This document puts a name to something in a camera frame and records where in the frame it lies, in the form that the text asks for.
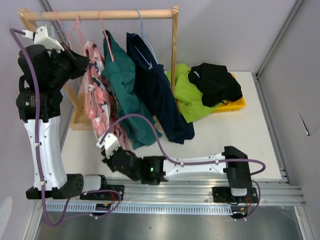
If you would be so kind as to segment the pink hanger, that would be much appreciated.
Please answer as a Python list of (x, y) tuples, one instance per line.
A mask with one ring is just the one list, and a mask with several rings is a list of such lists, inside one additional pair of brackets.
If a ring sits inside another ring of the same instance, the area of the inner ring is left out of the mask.
[(81, 17), (78, 15), (76, 17), (74, 26), (72, 27), (72, 30), (70, 31), (70, 33), (64, 33), (65, 37), (66, 37), (67, 45), (71, 50), (73, 50), (73, 44), (72, 44), (71, 38), (72, 38), (72, 35), (75, 31), (77, 31), (78, 39), (79, 39), (79, 42), (81, 43), (82, 47), (85, 46), (85, 41), (84, 41), (84, 38), (83, 38), (83, 35), (81, 32), (81, 22), (82, 22)]
[(57, 20), (57, 23), (58, 23), (58, 26), (59, 26), (59, 30), (62, 32), (63, 37), (66, 40), (66, 44), (72, 50), (73, 47), (72, 47), (72, 42), (71, 42), (71, 36), (72, 36), (73, 30), (71, 31), (70, 34), (67, 34), (67, 32), (64, 29), (63, 23), (59, 19), (59, 15), (58, 15), (58, 11), (57, 10), (55, 11), (55, 16), (56, 16), (56, 20)]
[(101, 23), (101, 26), (102, 26), (102, 29), (103, 29), (103, 34), (104, 34), (104, 37), (106, 39), (106, 43), (107, 43), (107, 47), (108, 47), (108, 50), (109, 50), (110, 59), (111, 59), (112, 62), (114, 62), (115, 58), (114, 58), (114, 55), (113, 55), (113, 52), (112, 52), (110, 38), (109, 38), (109, 35), (107, 34), (107, 30), (106, 30), (104, 22), (102, 20), (102, 14), (101, 14), (100, 10), (98, 10), (98, 15), (99, 15), (100, 23)]

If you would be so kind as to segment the teal green shorts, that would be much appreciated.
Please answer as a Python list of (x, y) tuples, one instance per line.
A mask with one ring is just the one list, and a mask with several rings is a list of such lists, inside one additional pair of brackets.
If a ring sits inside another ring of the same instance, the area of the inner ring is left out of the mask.
[[(134, 90), (136, 66), (127, 55), (112, 34), (108, 31), (109, 41), (114, 56), (114, 62), (110, 58), (106, 39), (103, 39), (103, 53), (105, 58), (102, 76), (108, 79), (110, 89), (117, 101), (117, 117), (124, 115), (139, 114), (147, 118), (152, 124), (155, 123), (145, 104), (137, 96)], [(156, 142), (156, 137), (149, 124), (139, 117), (129, 117), (120, 122), (127, 137), (132, 141), (133, 148), (150, 146)]]

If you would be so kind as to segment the pink patterned shorts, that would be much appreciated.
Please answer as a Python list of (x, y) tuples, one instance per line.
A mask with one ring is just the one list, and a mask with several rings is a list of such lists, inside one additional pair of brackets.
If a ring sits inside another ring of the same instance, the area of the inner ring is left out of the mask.
[(86, 42), (84, 55), (89, 58), (87, 71), (83, 76), (84, 106), (96, 138), (99, 139), (118, 119), (118, 106), (109, 80), (102, 75), (105, 59), (94, 41)]

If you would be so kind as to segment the lime green shorts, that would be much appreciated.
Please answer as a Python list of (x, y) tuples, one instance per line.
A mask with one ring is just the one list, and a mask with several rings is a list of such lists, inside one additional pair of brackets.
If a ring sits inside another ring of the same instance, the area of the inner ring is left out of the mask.
[(169, 70), (166, 73), (168, 80), (174, 83), (174, 98), (177, 100), (178, 108), (187, 123), (195, 122), (211, 114), (222, 103), (213, 107), (203, 105), (203, 93), (189, 82), (188, 74), (191, 69), (184, 63), (179, 63), (175, 67), (175, 77), (172, 80), (172, 73)]

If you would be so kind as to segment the black shorts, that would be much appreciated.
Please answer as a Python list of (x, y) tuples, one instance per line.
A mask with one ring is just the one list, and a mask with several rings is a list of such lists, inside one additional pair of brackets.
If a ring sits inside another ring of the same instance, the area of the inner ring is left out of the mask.
[(193, 66), (188, 80), (202, 93), (202, 104), (207, 107), (224, 101), (236, 102), (243, 97), (241, 85), (225, 65), (204, 62)]

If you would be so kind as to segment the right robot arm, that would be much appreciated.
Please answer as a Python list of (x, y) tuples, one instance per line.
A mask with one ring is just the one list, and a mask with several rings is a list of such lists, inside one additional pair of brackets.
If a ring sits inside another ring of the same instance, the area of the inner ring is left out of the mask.
[(121, 147), (103, 160), (112, 172), (120, 172), (131, 180), (145, 185), (159, 185), (192, 177), (227, 179), (228, 196), (234, 202), (246, 197), (253, 186), (248, 156), (234, 146), (224, 151), (198, 158), (176, 158), (169, 161), (164, 156), (137, 157)]

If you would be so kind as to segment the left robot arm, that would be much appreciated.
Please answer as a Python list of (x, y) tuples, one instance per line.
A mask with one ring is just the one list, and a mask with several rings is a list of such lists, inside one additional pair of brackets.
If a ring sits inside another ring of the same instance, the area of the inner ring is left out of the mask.
[(68, 80), (83, 76), (89, 61), (66, 45), (55, 50), (34, 44), (19, 52), (23, 75), (19, 78), (16, 106), (29, 137), (34, 165), (33, 186), (26, 191), (29, 200), (64, 200), (83, 192), (89, 200), (108, 196), (104, 175), (67, 174), (61, 156), (61, 89)]

